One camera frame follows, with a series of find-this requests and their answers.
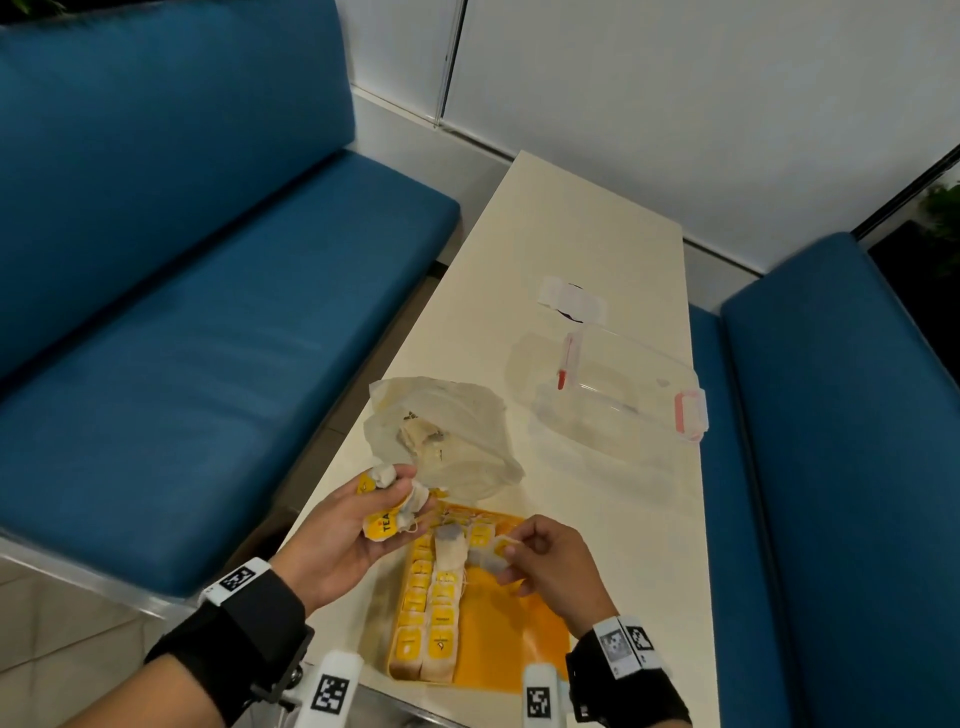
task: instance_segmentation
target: paper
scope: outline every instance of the paper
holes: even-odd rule
[[[578,324],[603,326],[607,323],[606,301],[554,276],[543,279],[537,303],[550,306]]]

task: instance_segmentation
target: plastic container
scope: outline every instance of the plastic container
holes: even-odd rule
[[[597,325],[566,336],[557,389],[555,409],[568,420],[565,429],[602,451],[629,450],[644,428],[698,443],[709,427],[707,395],[696,372]]]

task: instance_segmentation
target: blue cushion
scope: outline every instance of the blue cushion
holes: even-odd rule
[[[0,377],[353,139],[333,0],[0,33]]]
[[[812,723],[955,724],[960,392],[846,234],[723,318]]]
[[[458,212],[336,156],[0,404],[0,528],[192,593],[263,515]]]
[[[690,307],[693,364],[707,392],[700,445],[713,603],[713,643],[724,728],[792,725],[783,659],[756,526],[731,365],[720,319]]]

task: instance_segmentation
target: right hand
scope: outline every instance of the right hand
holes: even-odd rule
[[[532,516],[508,535],[521,543],[507,546],[504,556],[511,565],[497,575],[497,582],[507,585],[522,579],[517,595],[537,592],[575,638],[619,614],[575,528]]]

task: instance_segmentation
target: plastic bag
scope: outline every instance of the plastic bag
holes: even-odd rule
[[[512,455],[503,400],[487,387],[403,376],[374,382],[370,397],[364,434],[373,454],[416,465],[417,480],[450,499],[490,497],[525,475]],[[419,452],[408,447],[412,440],[420,440]]]

